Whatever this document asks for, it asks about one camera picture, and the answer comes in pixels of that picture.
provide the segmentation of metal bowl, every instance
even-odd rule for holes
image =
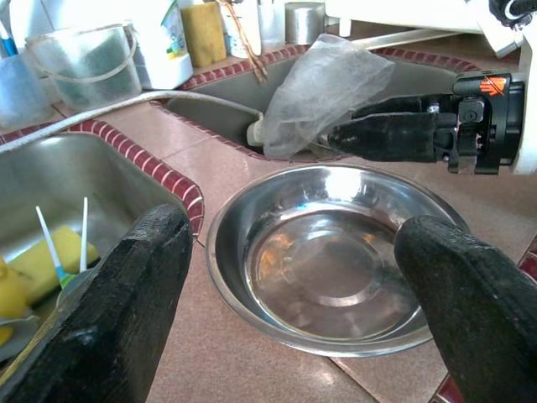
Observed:
[[[467,229],[438,196],[382,171],[280,171],[217,214],[209,271],[238,315],[282,343],[330,356],[395,353],[431,339],[394,258],[397,230],[421,214]]]

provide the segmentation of clear plastic container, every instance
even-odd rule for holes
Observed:
[[[52,112],[39,79],[23,56],[0,60],[0,127],[16,129],[42,123]]]
[[[136,46],[132,30],[123,24],[84,31],[61,29],[26,39],[37,67],[53,79],[65,105],[76,111],[104,107],[142,92],[133,62]]]

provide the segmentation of plastic bag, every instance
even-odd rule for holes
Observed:
[[[389,82],[394,63],[362,46],[322,34],[274,93],[261,123],[263,152],[289,158]]]

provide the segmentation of orange label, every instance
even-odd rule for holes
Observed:
[[[507,79],[503,77],[486,77],[479,84],[479,89],[481,92],[487,93],[491,97],[495,97],[498,94],[503,96],[503,89]]]

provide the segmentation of kitchen sink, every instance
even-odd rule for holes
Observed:
[[[0,255],[9,262],[43,238],[35,206],[51,231],[66,225],[80,233],[88,197],[88,241],[101,257],[136,219],[163,203],[181,200],[104,140],[89,133],[60,134],[0,155]],[[49,298],[36,310],[53,309]]]
[[[273,94],[284,82],[295,62],[296,58],[293,58],[267,65],[268,83],[266,85],[258,84],[255,75],[250,71],[210,82],[192,91],[219,97],[265,113]],[[372,102],[401,95],[451,92],[456,79],[455,72],[439,67],[400,60],[394,63],[395,70],[389,79],[389,84],[371,100]],[[193,120],[236,144],[259,153],[262,151],[260,148],[248,145],[246,140],[248,126],[258,120],[258,115],[254,112],[248,113],[208,101],[179,98],[170,100],[166,107],[171,112]]]

